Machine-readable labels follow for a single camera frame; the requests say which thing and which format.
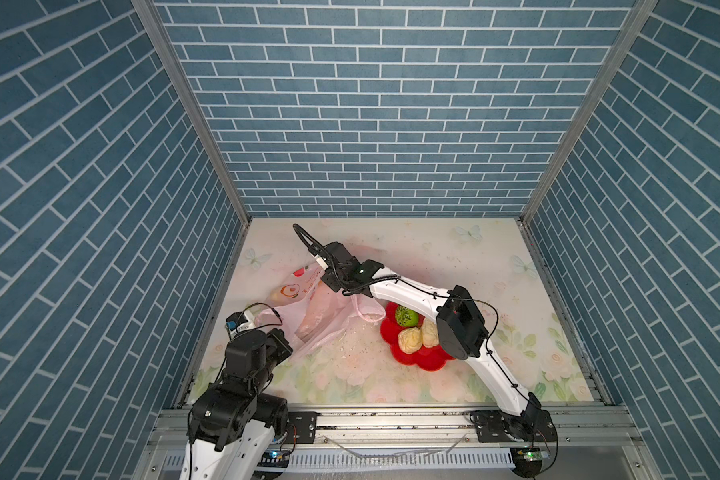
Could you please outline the pink plastic bag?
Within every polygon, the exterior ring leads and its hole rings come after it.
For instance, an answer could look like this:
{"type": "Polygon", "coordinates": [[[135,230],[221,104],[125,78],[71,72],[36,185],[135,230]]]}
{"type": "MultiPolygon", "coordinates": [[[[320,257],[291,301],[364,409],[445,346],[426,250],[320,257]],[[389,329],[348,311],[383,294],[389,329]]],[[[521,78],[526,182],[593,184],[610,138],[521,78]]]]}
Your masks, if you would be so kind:
{"type": "Polygon", "coordinates": [[[284,332],[298,359],[341,337],[354,321],[377,324],[384,307],[365,295],[345,296],[322,280],[324,270],[313,262],[294,271],[274,289],[266,306],[255,316],[257,326],[270,325],[284,332]]]}

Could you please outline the green fake fruit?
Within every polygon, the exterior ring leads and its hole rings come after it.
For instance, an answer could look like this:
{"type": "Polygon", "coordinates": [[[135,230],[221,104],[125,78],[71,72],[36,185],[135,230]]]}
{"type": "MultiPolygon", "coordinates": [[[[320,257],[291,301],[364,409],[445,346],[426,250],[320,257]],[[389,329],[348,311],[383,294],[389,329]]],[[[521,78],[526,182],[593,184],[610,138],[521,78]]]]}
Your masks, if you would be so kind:
{"type": "Polygon", "coordinates": [[[420,315],[404,306],[395,309],[394,318],[397,325],[403,329],[417,327],[420,323],[420,315]]]}

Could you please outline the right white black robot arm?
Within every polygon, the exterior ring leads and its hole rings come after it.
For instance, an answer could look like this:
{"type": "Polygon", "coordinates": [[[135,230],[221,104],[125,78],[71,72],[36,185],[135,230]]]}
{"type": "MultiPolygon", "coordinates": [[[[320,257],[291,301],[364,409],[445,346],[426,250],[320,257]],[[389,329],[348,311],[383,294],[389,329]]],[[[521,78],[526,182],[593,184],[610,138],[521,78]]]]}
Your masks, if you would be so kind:
{"type": "Polygon", "coordinates": [[[551,424],[540,400],[515,378],[496,352],[492,343],[495,330],[486,326],[478,301],[466,288],[438,289],[372,260],[361,263],[352,257],[339,261],[328,254],[317,254],[315,259],[324,270],[322,282],[333,291],[391,301],[433,319],[439,345],[465,362],[489,389],[512,438],[530,442],[541,436],[543,426],[551,424]]]}

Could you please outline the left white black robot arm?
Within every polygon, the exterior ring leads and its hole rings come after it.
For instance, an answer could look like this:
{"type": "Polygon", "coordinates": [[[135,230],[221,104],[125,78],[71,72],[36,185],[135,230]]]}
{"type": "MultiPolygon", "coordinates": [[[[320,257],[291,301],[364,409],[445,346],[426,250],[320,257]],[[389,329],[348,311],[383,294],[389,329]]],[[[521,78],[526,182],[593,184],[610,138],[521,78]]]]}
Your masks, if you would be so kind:
{"type": "Polygon", "coordinates": [[[182,479],[251,479],[288,427],[288,404],[264,392],[292,354],[280,328],[244,330],[230,340],[219,378],[192,405],[182,479]]]}

